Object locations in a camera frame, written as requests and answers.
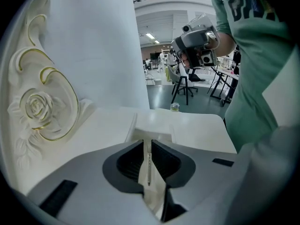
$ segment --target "white column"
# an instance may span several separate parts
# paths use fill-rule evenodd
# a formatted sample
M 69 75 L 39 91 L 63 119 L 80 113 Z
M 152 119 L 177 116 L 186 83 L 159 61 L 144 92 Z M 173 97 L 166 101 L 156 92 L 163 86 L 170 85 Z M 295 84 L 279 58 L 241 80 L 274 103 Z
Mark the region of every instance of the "white column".
M 195 11 L 188 10 L 187 11 L 187 19 L 188 21 L 192 21 L 196 17 Z
M 79 98 L 149 109 L 132 0 L 51 0 L 43 46 Z

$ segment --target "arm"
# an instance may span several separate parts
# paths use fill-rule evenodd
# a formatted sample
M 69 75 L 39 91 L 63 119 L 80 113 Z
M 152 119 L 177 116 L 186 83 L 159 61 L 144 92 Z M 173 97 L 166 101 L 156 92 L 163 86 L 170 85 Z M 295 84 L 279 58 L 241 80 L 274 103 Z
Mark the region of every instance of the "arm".
M 235 41 L 233 38 L 222 32 L 218 32 L 220 38 L 220 45 L 215 50 L 217 57 L 222 57 L 230 54 L 236 47 Z M 210 39 L 210 44 L 207 46 L 208 48 L 213 48 L 217 46 L 217 41 Z
M 230 54 L 236 47 L 235 41 L 232 37 L 230 26 L 227 20 L 227 12 L 221 0 L 211 0 L 211 3 L 216 11 L 217 25 L 216 29 L 220 38 L 220 45 L 215 50 L 217 57 Z M 211 45 L 209 48 L 217 46 L 215 40 L 210 39 Z

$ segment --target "head-mounted camera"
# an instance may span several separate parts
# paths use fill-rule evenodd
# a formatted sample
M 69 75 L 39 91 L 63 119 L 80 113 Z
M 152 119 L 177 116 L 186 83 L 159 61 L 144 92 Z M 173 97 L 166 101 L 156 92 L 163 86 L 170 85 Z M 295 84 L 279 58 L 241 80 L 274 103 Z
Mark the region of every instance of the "head-mounted camera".
M 182 27 L 183 34 L 172 41 L 176 55 L 185 53 L 190 68 L 213 67 L 218 64 L 215 49 L 219 46 L 219 36 L 209 18 L 203 14 Z M 209 36 L 217 40 L 217 46 L 208 48 Z

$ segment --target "green t-shirt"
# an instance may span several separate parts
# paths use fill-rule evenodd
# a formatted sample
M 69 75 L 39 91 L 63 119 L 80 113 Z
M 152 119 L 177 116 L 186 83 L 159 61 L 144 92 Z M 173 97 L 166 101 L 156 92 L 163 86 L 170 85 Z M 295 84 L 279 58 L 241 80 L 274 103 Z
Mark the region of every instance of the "green t-shirt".
M 277 127 L 262 92 L 285 65 L 294 43 L 266 0 L 211 1 L 217 31 L 231 35 L 240 47 L 239 84 L 225 114 L 228 134 L 239 151 Z

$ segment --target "ceiling light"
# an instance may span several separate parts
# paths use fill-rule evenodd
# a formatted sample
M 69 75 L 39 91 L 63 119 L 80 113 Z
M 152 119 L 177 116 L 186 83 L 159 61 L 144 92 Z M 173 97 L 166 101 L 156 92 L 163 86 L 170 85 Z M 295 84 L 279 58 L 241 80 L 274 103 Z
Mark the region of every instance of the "ceiling light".
M 155 37 L 153 37 L 150 33 L 146 34 L 148 37 L 150 37 L 151 39 L 155 39 Z

